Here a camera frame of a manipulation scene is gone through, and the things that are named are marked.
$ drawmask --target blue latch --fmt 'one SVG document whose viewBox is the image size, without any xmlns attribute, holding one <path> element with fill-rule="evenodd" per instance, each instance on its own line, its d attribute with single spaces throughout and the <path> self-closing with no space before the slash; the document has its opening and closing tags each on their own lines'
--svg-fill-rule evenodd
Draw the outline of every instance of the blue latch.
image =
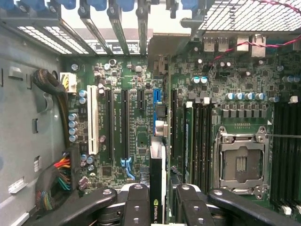
<svg viewBox="0 0 301 226">
<path fill-rule="evenodd" d="M 14 0 L 0 0 L 0 8 L 12 10 L 15 7 Z"/>
<path fill-rule="evenodd" d="M 107 0 L 87 0 L 87 4 L 94 7 L 96 11 L 107 9 Z"/>
<path fill-rule="evenodd" d="M 181 0 L 181 3 L 183 4 L 183 9 L 193 10 L 198 7 L 198 0 Z"/>
<path fill-rule="evenodd" d="M 75 9 L 76 0 L 56 0 L 57 3 L 65 6 L 66 9 Z"/>
<path fill-rule="evenodd" d="M 134 9 L 135 0 L 116 0 L 116 3 L 122 8 L 122 11 L 129 12 Z"/>
<path fill-rule="evenodd" d="M 44 0 L 21 0 L 21 2 L 28 5 L 34 11 L 41 11 L 46 8 Z"/>
</svg>

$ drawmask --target motherboard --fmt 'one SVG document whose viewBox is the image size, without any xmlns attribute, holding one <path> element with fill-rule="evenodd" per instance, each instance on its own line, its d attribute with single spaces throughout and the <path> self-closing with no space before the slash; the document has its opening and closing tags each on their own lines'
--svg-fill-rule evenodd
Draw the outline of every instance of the motherboard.
<svg viewBox="0 0 301 226">
<path fill-rule="evenodd" d="M 281 186 L 273 172 L 283 167 L 273 162 L 281 154 L 273 146 L 299 141 L 270 134 L 282 133 L 280 119 L 274 125 L 280 108 L 275 106 L 289 111 L 290 103 L 298 102 L 300 54 L 270 51 L 257 58 L 234 52 L 214 60 L 216 53 L 200 49 L 190 44 L 184 54 L 166 60 L 166 73 L 160 74 L 148 71 L 142 57 L 65 59 L 65 71 L 76 76 L 66 86 L 76 87 L 68 93 L 70 141 L 79 149 L 80 174 L 88 180 L 80 188 L 84 193 L 139 182 L 140 168 L 149 165 L 151 136 L 170 114 L 171 133 L 159 136 L 170 140 L 170 166 L 182 183 L 204 193 L 226 188 L 272 209 L 288 203 L 271 187 Z M 89 105 L 97 106 L 92 116 Z M 299 152 L 290 147 L 293 161 Z M 294 166 L 299 175 L 300 163 Z M 299 185 L 294 189 L 287 193 L 299 194 Z"/>
</svg>

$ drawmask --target cable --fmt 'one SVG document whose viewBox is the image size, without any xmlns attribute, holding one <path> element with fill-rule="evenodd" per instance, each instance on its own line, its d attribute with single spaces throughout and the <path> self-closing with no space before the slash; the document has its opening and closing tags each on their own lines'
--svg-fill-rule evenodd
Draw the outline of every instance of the cable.
<svg viewBox="0 0 301 226">
<path fill-rule="evenodd" d="M 300 16 L 301 16 L 301 10 L 299 10 L 298 8 L 295 8 L 294 6 L 290 5 L 290 4 L 287 4 L 287 3 L 282 3 L 282 2 L 278 2 L 278 1 L 272 1 L 272 0 L 252 0 L 252 1 L 258 1 L 260 3 L 268 3 L 268 4 L 272 4 L 272 5 L 282 5 L 282 6 L 285 6 L 287 8 L 290 8 L 292 9 L 294 12 L 296 13 L 299 13 Z M 263 47 L 263 48 L 279 48 L 281 46 L 286 46 L 286 45 L 290 45 L 290 44 L 293 44 L 294 42 L 297 42 L 301 40 L 301 35 L 299 35 L 297 38 L 291 40 L 291 41 L 288 41 L 286 43 L 283 43 L 283 44 L 274 44 L 274 45 L 261 45 L 261 44 L 257 44 L 257 43 L 253 43 L 253 42 L 249 42 L 249 41 L 245 41 L 245 42 L 242 42 L 242 43 L 239 43 L 237 45 L 235 45 L 235 47 L 237 46 L 241 46 L 241 45 L 251 45 L 251 46 L 257 46 L 257 47 Z M 231 52 L 233 51 L 234 48 L 230 48 L 230 49 L 227 49 L 223 54 L 217 56 L 214 58 L 213 61 L 215 60 L 218 60 L 220 58 L 222 58 L 225 54 L 227 54 L 228 52 Z"/>
</svg>

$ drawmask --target white connector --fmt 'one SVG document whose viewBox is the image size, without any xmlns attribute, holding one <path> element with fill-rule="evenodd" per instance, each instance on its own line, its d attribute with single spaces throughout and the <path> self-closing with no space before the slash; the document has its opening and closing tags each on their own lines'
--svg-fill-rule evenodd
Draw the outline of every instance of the white connector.
<svg viewBox="0 0 301 226">
<path fill-rule="evenodd" d="M 89 154 L 99 151 L 97 94 L 97 86 L 87 86 Z"/>
<path fill-rule="evenodd" d="M 62 84 L 64 85 L 67 93 L 76 93 L 76 74 L 62 72 L 60 73 Z"/>
</svg>

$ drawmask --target capacitor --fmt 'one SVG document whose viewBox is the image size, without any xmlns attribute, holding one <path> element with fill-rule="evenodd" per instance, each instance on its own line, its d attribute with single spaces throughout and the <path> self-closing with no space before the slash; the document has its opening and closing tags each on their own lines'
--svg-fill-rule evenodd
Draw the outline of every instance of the capacitor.
<svg viewBox="0 0 301 226">
<path fill-rule="evenodd" d="M 80 103 L 81 105 L 84 105 L 86 102 L 87 102 L 87 99 L 84 98 L 84 97 L 81 97 L 81 98 L 79 99 L 79 103 Z"/>
<path fill-rule="evenodd" d="M 68 126 L 70 127 L 70 128 L 74 128 L 74 127 L 76 127 L 77 126 L 77 121 L 70 121 L 69 123 L 68 123 Z"/>
<path fill-rule="evenodd" d="M 289 76 L 284 76 L 282 77 L 282 81 L 287 83 L 287 82 L 293 82 L 293 76 L 289 75 Z"/>
<path fill-rule="evenodd" d="M 233 93 L 227 93 L 226 94 L 226 99 L 227 100 L 233 100 L 234 99 L 234 94 Z"/>
<path fill-rule="evenodd" d="M 235 99 L 236 100 L 242 100 L 243 99 L 243 94 L 242 93 L 236 93 L 235 94 Z"/>
<path fill-rule="evenodd" d="M 103 66 L 103 68 L 104 68 L 104 70 L 108 71 L 111 67 L 110 67 L 109 64 L 105 64 L 105 65 Z"/>
<path fill-rule="evenodd" d="M 81 161 L 87 161 L 87 158 L 88 158 L 88 155 L 87 155 L 87 154 L 82 154 L 82 155 L 80 156 L 80 160 L 81 160 Z"/>
<path fill-rule="evenodd" d="M 300 76 L 294 76 L 293 81 L 296 83 L 300 82 Z"/>
<path fill-rule="evenodd" d="M 253 93 L 246 93 L 245 94 L 245 99 L 246 100 L 253 100 L 254 99 L 254 94 Z"/>
<path fill-rule="evenodd" d="M 191 79 L 191 81 L 192 81 L 193 84 L 199 84 L 199 82 L 201 81 L 201 79 L 199 77 L 193 77 Z"/>
<path fill-rule="evenodd" d="M 257 93 L 255 98 L 256 98 L 256 100 L 264 100 L 265 95 L 264 95 L 264 93 Z"/>
<path fill-rule="evenodd" d="M 277 103 L 277 102 L 279 102 L 279 97 L 270 97 L 269 101 L 272 103 Z"/>
<path fill-rule="evenodd" d="M 94 160 L 95 160 L 95 157 L 92 156 L 92 155 L 90 155 L 90 156 L 87 158 L 87 163 L 88 163 L 88 164 L 92 164 L 92 163 L 94 162 Z"/>
<path fill-rule="evenodd" d="M 86 97 L 87 95 L 88 95 L 88 92 L 85 91 L 85 90 L 81 90 L 81 91 L 79 92 L 79 96 L 80 96 L 80 97 Z"/>
<path fill-rule="evenodd" d="M 88 170 L 93 171 L 95 169 L 94 165 L 88 165 Z"/>
<path fill-rule="evenodd" d="M 69 136 L 69 141 L 70 142 L 75 142 L 75 141 L 77 141 L 77 139 L 78 139 L 77 135 L 71 135 L 71 136 Z"/>
<path fill-rule="evenodd" d="M 282 65 L 277 66 L 277 71 L 282 72 L 284 70 L 284 67 Z"/>
<path fill-rule="evenodd" d="M 201 83 L 202 83 L 202 84 L 206 84 L 207 82 L 208 82 L 207 77 L 203 76 L 203 77 L 201 78 Z"/>
<path fill-rule="evenodd" d="M 70 134 L 70 135 L 75 135 L 75 134 L 77 134 L 77 128 L 71 128 L 71 129 L 69 129 L 69 134 Z"/>
<path fill-rule="evenodd" d="M 106 136 L 105 135 L 101 135 L 100 138 L 99 138 L 99 143 L 104 143 L 105 139 L 106 139 Z"/>
<path fill-rule="evenodd" d="M 77 114 L 75 114 L 75 113 L 72 113 L 72 114 L 69 114 L 68 115 L 68 119 L 69 119 L 69 121 L 75 121 L 75 120 L 77 120 Z"/>
</svg>

